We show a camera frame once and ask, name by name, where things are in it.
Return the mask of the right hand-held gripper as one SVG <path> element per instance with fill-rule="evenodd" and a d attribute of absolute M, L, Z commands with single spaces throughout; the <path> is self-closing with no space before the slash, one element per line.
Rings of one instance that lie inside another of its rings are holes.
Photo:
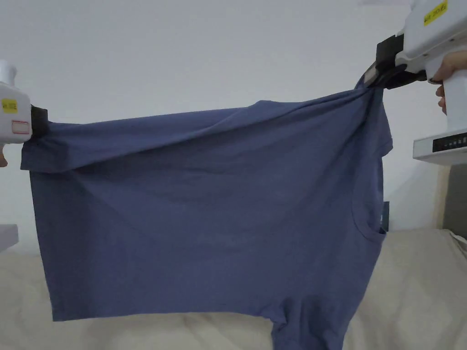
<path fill-rule="evenodd" d="M 392 90 L 414 82 L 433 82 L 443 58 L 467 47 L 464 0 L 417 0 L 402 31 L 377 44 L 373 64 L 361 77 L 365 88 Z M 413 158 L 436 165 L 467 162 L 467 73 L 444 82 L 447 129 L 416 139 Z"/>

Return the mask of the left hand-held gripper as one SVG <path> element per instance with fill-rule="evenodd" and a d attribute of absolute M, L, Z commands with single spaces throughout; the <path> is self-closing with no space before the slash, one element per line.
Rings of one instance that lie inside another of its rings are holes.
<path fill-rule="evenodd" d="M 0 149 L 4 153 L 12 145 L 21 155 L 26 141 L 46 131 L 47 111 L 32 105 L 30 97 L 15 85 L 16 75 L 13 64 L 0 61 Z M 21 250 L 37 247 L 30 174 L 18 170 L 20 163 L 13 161 L 13 169 L 1 176 L 1 252 L 17 244 Z"/>

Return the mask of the person's right hand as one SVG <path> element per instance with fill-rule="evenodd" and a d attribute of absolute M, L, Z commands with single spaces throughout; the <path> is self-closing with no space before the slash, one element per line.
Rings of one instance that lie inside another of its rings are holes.
<path fill-rule="evenodd" d="M 432 81 L 439 83 L 440 86 L 436 90 L 436 96 L 439 98 L 438 105 L 442 112 L 446 112 L 446 97 L 444 89 L 444 81 L 451 77 L 455 72 L 467 69 L 467 51 L 456 51 L 447 54 L 434 74 Z"/>

